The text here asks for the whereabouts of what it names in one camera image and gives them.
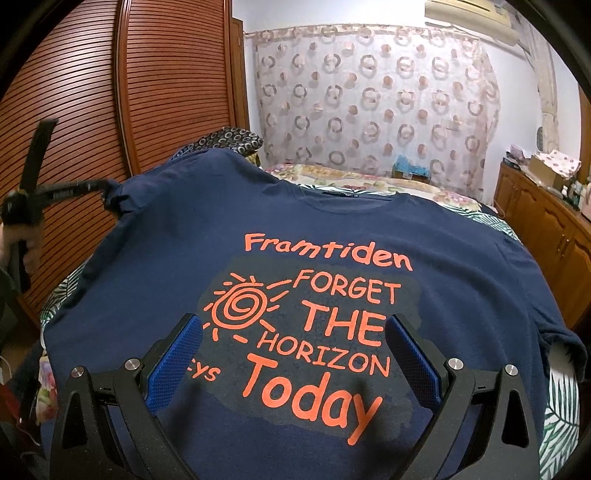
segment spiral sun design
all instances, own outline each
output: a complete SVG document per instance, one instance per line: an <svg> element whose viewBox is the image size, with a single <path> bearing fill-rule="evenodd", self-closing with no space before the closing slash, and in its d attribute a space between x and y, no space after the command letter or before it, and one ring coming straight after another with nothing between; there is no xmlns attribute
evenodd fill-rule
<svg viewBox="0 0 591 480"><path fill-rule="evenodd" d="M287 286L293 280L282 280L265 286L256 280L254 275L251 275L248 280L237 273L230 273L233 280L225 281L224 287L228 290L216 290L214 295L219 296L216 301L213 301L203 309L204 312L210 312L212 322L207 322L203 325L203 329L207 329L213 324L212 339L217 342L219 340L219 330L244 330L250 325L258 322L270 332L275 332L275 327L267 322L262 316L266 312L273 312L280 308L276 303L283 298L290 291L284 290L275 295L270 290L274 288ZM234 340L240 343L248 343L248 339L235 333Z"/></svg>

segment metal screw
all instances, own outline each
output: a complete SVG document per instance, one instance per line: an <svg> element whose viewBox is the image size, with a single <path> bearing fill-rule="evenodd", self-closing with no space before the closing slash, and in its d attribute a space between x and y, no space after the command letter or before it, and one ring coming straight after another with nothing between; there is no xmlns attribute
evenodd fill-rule
<svg viewBox="0 0 591 480"><path fill-rule="evenodd" d="M72 378L79 378L84 374L84 367L75 367L72 369L70 375Z"/></svg>
<svg viewBox="0 0 591 480"><path fill-rule="evenodd" d="M450 358L447 361L447 364L454 370L461 370L464 368L464 362L462 362L459 358Z"/></svg>
<svg viewBox="0 0 591 480"><path fill-rule="evenodd" d="M125 362L125 369L136 370L139 367L139 360L137 358L130 358Z"/></svg>
<svg viewBox="0 0 591 480"><path fill-rule="evenodd" d="M505 367L505 372L507 372L507 374L509 374L510 376L514 377L519 373L519 370L517 370L517 367L515 365L507 365Z"/></svg>

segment t-shirt sleeve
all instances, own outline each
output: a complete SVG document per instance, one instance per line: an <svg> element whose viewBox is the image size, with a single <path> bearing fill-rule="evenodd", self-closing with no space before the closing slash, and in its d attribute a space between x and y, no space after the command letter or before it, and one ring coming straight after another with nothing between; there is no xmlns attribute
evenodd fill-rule
<svg viewBox="0 0 591 480"><path fill-rule="evenodd" d="M111 182L111 188L105 196L105 209L115 213L119 218L127 213L137 212L152 202L163 189L174 181L180 173L177 168L180 163L193 163L206 152L208 150L185 154L141 175L131 177L122 184Z"/></svg>
<svg viewBox="0 0 591 480"><path fill-rule="evenodd" d="M569 348L577 377L579 381L583 381L587 350L580 338L566 328L540 267L525 247L511 238L504 238L499 244L499 249L521 287L528 315L538 327L544 371L548 375L548 354L552 344L558 341Z"/></svg>

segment sheer curtain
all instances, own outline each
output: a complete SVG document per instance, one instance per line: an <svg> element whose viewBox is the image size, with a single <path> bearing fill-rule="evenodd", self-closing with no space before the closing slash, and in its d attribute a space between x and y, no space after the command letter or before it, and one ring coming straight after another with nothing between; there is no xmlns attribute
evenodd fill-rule
<svg viewBox="0 0 591 480"><path fill-rule="evenodd" d="M481 198L501 99L477 38L384 25L253 36L266 165L390 176L402 154L436 186Z"/></svg>

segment hand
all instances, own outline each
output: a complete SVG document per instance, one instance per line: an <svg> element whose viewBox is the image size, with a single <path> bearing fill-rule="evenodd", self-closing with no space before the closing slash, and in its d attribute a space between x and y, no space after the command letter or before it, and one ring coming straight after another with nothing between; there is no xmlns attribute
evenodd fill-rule
<svg viewBox="0 0 591 480"><path fill-rule="evenodd" d="M4 225L0 223L0 267L6 269L10 260L10 249L20 240L27 242L29 251L23 259L25 270L33 275L39 268L43 246L43 221L39 225Z"/></svg>

